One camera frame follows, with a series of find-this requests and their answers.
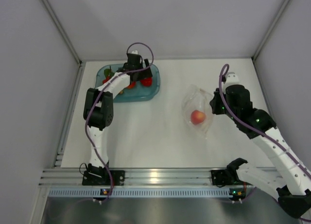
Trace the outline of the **red fake tomato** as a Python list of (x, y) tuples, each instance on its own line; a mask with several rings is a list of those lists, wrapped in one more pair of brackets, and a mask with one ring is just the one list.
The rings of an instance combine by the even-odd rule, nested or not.
[(136, 86), (136, 82), (132, 82), (126, 89), (133, 89)]

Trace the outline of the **red fake cherry bunch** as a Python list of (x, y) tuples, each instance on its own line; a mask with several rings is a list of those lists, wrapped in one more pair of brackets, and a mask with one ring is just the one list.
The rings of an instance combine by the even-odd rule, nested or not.
[[(111, 66), (109, 66), (108, 69), (104, 70), (104, 75), (105, 75), (105, 79), (102, 80), (102, 84), (104, 85), (105, 83), (107, 83), (113, 76), (114, 76), (114, 72), (112, 71)], [(116, 82), (113, 82), (108, 88), (112, 88), (113, 85), (116, 85)], [(119, 95), (122, 95), (124, 93), (123, 89), (118, 93)]]

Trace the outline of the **clear zip top bag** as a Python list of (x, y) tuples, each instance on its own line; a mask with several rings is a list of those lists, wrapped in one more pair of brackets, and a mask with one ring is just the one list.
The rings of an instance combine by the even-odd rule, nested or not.
[(211, 100), (210, 93), (196, 85), (190, 85), (181, 103), (184, 121), (195, 134), (202, 138), (207, 138), (213, 123), (214, 116), (209, 104)]

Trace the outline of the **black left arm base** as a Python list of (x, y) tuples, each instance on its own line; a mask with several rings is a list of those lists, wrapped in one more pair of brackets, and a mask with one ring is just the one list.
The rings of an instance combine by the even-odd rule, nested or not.
[[(123, 186), (125, 181), (125, 171), (123, 170), (112, 170), (112, 181), (114, 186)], [(110, 186), (110, 177), (107, 172), (104, 175), (97, 175), (88, 171), (84, 172), (83, 186)]]

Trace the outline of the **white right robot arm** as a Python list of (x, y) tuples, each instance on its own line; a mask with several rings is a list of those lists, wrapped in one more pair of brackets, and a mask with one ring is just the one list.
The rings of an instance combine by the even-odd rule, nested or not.
[(286, 143), (271, 116), (256, 109), (250, 92), (242, 85), (216, 88), (210, 101), (212, 113), (227, 115), (272, 162), (281, 177), (254, 167), (238, 158), (226, 167), (227, 179), (254, 185), (274, 198), (291, 217), (299, 219), (311, 208), (311, 172)]

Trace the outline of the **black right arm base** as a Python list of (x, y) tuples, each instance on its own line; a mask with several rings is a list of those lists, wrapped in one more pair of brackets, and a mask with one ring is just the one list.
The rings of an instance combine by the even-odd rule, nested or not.
[(228, 185), (238, 185), (240, 180), (235, 172), (230, 172), (227, 169), (223, 170), (211, 170), (212, 184), (218, 187), (224, 187)]

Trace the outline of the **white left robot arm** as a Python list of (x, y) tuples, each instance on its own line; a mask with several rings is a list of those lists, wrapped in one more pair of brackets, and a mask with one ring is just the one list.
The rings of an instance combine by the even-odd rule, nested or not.
[(93, 173), (93, 179), (99, 185), (109, 181), (108, 155), (103, 141), (104, 129), (109, 127), (114, 118), (114, 99), (124, 89), (135, 87), (136, 83), (152, 84), (151, 64), (143, 59), (138, 51), (127, 53), (127, 62), (116, 72), (108, 69), (101, 86), (89, 88), (83, 112), (86, 136), (91, 143), (91, 159), (88, 171)]

